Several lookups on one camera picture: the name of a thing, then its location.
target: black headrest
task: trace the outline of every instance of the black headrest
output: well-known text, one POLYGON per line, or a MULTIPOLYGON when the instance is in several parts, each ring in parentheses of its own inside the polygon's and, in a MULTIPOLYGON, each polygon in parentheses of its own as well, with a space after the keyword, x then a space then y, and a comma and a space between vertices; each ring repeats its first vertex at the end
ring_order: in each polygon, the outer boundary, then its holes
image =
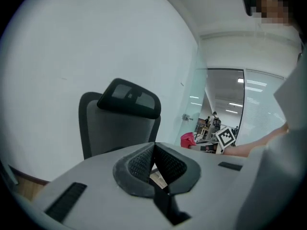
POLYGON ((114 79, 102 94, 97 106, 111 112, 157 119, 161 103, 154 93, 123 79, 114 79))

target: person's arm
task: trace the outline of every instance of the person's arm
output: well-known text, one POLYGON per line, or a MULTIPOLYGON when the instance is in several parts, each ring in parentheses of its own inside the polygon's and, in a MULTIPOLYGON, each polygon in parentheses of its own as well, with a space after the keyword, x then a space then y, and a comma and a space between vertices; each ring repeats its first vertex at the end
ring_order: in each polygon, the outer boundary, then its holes
POLYGON ((260 146, 265 146, 270 140, 272 140, 274 137, 278 135, 283 135, 287 133, 288 130, 288 124, 285 123, 283 126, 280 128, 273 130, 271 133, 268 135, 264 136, 263 138, 245 144, 237 147, 228 147, 224 151, 224 155, 232 155, 232 156, 239 156, 239 157, 248 157, 250 151, 255 148, 255 147, 260 147, 260 146))

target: wooden floor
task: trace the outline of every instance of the wooden floor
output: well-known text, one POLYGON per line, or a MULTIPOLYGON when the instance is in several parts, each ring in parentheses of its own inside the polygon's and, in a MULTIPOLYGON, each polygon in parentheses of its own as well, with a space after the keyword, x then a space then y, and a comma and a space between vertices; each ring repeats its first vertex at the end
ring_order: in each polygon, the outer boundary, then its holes
POLYGON ((18 175, 15 175, 15 177, 18 181, 16 192, 30 201, 32 201, 36 194, 44 188, 43 185, 28 181, 18 175))
MULTIPOLYGON (((23 177, 20 177, 15 174, 15 177, 18 181, 18 184, 16 185, 15 191, 27 198, 30 201, 33 201, 37 193, 44 188, 43 185, 34 183, 32 181, 29 181, 23 177)), ((156 172, 150 175, 150 178, 156 182, 161 188, 164 188, 167 186, 165 180, 163 179, 160 172, 156 172)))

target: white ceiling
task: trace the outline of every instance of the white ceiling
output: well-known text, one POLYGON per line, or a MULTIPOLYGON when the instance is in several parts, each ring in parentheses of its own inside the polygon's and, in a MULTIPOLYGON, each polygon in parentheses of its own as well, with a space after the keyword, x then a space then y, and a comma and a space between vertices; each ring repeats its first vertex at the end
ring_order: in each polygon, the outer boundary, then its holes
POLYGON ((190 28, 198 36, 212 33, 232 31, 257 31, 272 33, 294 42, 299 42, 298 33, 293 27, 276 24, 260 23, 258 18, 246 15, 242 0, 179 0, 188 11, 182 12, 180 6, 173 6, 178 10, 187 25, 196 25, 190 28))
POLYGON ((228 103, 243 104, 244 84, 238 83, 238 78, 243 78, 242 71, 226 69, 208 70, 208 78, 215 80, 208 81, 208 84, 214 85, 210 86, 210 88, 215 89, 216 101, 224 100, 228 101, 228 103))
MULTIPOLYGON (((230 105, 229 103, 244 103, 244 84, 238 83, 238 78, 243 78, 243 72, 238 70, 227 69, 210 69, 208 70, 208 78, 214 81, 207 81, 209 89, 215 91, 215 107, 214 110, 230 110, 242 113, 242 107, 230 105)), ((208 106, 204 99, 202 109, 208 110, 208 106)))

